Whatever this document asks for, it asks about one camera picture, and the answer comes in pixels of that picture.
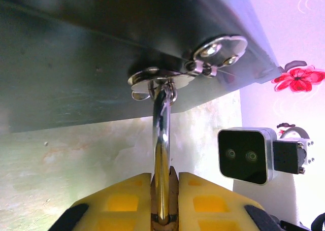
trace red flower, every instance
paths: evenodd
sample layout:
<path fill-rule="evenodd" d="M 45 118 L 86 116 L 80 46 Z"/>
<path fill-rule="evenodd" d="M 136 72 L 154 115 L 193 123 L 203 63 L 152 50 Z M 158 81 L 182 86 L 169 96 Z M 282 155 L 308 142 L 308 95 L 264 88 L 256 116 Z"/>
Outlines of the red flower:
<path fill-rule="evenodd" d="M 314 66 L 303 66 L 290 69 L 274 80 L 275 91 L 289 87 L 293 92 L 309 92 L 312 85 L 318 85 L 325 79 L 325 71 L 315 69 Z"/>

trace marble surface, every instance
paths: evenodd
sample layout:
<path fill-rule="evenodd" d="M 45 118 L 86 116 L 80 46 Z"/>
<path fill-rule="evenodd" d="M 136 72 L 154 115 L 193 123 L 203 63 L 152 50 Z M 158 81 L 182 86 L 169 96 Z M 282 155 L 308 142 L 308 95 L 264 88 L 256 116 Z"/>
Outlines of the marble surface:
<path fill-rule="evenodd" d="M 152 118 L 0 136 L 0 229 L 47 230 L 76 200 L 153 172 Z M 241 126 L 239 92 L 171 117 L 171 165 L 232 189 L 217 133 Z"/>

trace camera lens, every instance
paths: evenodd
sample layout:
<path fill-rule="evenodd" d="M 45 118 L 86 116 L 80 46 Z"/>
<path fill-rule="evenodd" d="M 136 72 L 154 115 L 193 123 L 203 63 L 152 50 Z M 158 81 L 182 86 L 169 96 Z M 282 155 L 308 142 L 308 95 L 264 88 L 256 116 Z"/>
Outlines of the camera lens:
<path fill-rule="evenodd" d="M 229 159 L 234 159 L 236 157 L 236 153 L 233 149 L 228 149 L 225 154 Z"/>
<path fill-rule="evenodd" d="M 246 160 L 249 162 L 256 162 L 257 161 L 257 154 L 253 151 L 249 151 L 246 153 Z"/>

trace black camera face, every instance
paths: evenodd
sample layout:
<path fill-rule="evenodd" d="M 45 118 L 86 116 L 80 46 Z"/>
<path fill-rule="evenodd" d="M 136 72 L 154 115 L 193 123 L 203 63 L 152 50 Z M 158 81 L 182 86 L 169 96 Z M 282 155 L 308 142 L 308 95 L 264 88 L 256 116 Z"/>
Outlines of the black camera face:
<path fill-rule="evenodd" d="M 260 185 L 268 181 L 266 139 L 261 132 L 221 130 L 218 144 L 224 176 Z"/>

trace chrome rod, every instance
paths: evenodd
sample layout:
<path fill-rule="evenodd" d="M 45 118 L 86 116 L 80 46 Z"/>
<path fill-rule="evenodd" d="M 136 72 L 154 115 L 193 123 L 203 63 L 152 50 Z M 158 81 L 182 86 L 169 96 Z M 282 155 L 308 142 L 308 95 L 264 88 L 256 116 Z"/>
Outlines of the chrome rod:
<path fill-rule="evenodd" d="M 172 90 L 169 85 L 159 85 L 154 92 L 153 150 L 155 158 L 155 189 L 158 221 L 168 223 L 169 169 L 170 169 L 170 116 Z"/>

